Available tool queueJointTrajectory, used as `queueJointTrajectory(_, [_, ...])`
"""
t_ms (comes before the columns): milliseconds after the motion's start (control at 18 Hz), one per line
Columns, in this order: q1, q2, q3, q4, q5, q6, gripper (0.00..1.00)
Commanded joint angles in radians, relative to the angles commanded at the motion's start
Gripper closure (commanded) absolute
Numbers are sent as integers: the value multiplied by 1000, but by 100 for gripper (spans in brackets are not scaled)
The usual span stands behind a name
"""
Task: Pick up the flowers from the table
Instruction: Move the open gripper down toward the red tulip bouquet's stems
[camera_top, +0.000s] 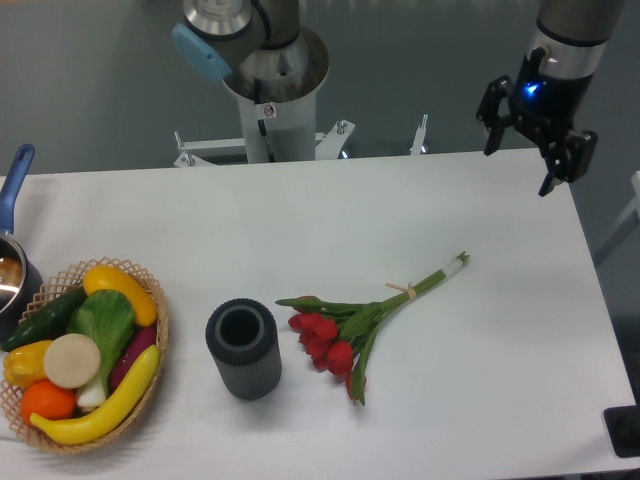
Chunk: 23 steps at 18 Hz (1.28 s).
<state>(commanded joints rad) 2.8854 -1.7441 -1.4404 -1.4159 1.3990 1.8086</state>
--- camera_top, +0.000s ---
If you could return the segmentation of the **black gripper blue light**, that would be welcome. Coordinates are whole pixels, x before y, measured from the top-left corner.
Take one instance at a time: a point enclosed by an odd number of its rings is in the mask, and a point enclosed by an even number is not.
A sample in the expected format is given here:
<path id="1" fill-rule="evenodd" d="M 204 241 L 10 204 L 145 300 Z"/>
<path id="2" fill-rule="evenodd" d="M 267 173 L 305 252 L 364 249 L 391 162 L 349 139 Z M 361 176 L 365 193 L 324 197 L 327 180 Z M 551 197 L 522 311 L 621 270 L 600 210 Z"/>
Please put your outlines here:
<path id="1" fill-rule="evenodd" d="M 560 183 L 581 178 L 598 143 L 594 131 L 571 130 L 592 75 L 565 79 L 544 73 L 544 53 L 542 47 L 537 47 L 524 57 L 514 87 L 507 75 L 491 81 L 476 111 L 476 118 L 488 135 L 485 155 L 500 148 L 505 130 L 513 126 L 538 145 L 547 168 L 538 192 L 541 197 Z M 504 99 L 509 99 L 508 113 L 501 115 Z"/>

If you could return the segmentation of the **silver robot arm with base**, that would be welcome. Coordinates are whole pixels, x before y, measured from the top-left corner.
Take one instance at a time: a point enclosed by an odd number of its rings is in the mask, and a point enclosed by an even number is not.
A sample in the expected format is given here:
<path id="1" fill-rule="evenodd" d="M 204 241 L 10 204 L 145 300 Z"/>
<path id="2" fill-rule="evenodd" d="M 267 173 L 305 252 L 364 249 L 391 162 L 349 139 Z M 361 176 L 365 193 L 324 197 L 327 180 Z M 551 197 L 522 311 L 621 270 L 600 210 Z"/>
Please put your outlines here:
<path id="1" fill-rule="evenodd" d="M 254 103 L 303 98 L 324 83 L 329 54 L 298 1 L 185 1 L 172 41 L 190 67 Z"/>

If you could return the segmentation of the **silver robot wrist link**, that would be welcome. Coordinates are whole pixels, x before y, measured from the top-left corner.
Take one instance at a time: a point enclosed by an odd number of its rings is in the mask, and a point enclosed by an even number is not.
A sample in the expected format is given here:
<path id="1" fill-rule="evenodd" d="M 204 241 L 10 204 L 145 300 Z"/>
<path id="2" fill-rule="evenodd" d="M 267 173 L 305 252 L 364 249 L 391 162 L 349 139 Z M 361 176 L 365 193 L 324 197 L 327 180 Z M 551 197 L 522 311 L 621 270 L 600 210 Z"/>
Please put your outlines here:
<path id="1" fill-rule="evenodd" d="M 542 1 L 526 53 L 533 70 L 559 80 L 592 76 L 623 6 L 616 0 Z"/>

